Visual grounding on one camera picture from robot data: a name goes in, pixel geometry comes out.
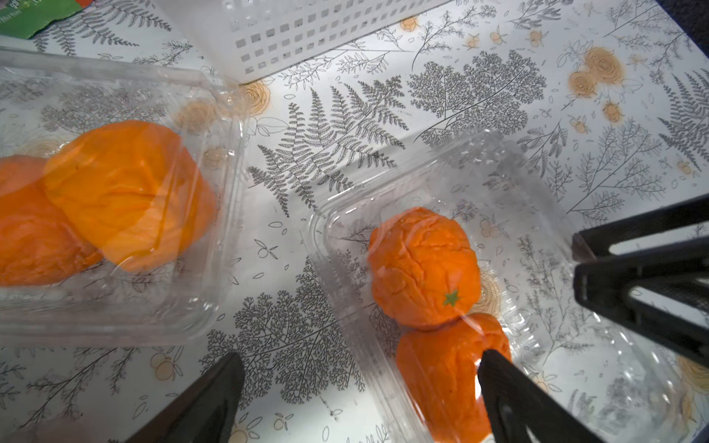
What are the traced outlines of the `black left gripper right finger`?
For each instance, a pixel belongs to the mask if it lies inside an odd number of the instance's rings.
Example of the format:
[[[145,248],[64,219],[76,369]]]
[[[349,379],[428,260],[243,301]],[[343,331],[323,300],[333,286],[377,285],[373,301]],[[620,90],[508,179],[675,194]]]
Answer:
[[[483,352],[477,377],[496,441],[602,442],[499,352]]]

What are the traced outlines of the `orange fruit three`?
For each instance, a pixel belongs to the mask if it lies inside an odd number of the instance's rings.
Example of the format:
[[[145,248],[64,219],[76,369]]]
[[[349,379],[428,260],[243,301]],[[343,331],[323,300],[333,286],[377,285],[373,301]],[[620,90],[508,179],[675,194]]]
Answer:
[[[375,228],[367,264],[374,301],[405,327],[435,329],[467,314],[482,295],[466,232],[426,208],[411,208]]]

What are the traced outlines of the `orange fruit one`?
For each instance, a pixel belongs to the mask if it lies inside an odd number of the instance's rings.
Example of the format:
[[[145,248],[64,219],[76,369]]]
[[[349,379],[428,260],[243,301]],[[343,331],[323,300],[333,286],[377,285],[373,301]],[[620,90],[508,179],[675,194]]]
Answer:
[[[124,121],[88,131],[42,173],[51,203],[124,271],[176,260],[214,224],[218,200],[181,136]]]

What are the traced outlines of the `orange fruit two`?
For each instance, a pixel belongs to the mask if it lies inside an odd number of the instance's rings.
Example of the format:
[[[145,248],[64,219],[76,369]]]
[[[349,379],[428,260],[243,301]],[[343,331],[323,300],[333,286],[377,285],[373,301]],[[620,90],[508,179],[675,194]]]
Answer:
[[[103,259],[46,197],[46,159],[1,159],[1,285],[56,284]]]

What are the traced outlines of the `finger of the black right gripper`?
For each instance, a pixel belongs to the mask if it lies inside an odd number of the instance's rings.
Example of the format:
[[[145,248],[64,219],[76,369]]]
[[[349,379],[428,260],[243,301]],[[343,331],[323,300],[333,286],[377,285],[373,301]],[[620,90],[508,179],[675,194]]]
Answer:
[[[576,302],[620,326],[708,366],[708,328],[633,296],[641,288],[708,310],[708,239],[600,258],[576,266]]]
[[[572,257],[581,262],[608,257],[613,245],[706,221],[707,194],[577,232],[572,236]]]

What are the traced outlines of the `orange fruit four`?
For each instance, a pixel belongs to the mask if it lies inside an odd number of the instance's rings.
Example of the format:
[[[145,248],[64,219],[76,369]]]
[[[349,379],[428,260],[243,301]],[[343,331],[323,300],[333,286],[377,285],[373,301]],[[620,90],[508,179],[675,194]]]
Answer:
[[[491,433],[477,370],[492,349],[511,359],[510,344],[495,317],[476,313],[431,332],[407,332],[397,367],[436,442],[480,442]]]

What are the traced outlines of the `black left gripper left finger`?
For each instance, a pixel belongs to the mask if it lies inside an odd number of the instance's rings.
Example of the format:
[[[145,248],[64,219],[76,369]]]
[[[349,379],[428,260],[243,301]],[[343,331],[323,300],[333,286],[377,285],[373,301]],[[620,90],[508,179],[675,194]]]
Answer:
[[[225,354],[127,442],[227,442],[244,384],[240,355]]]

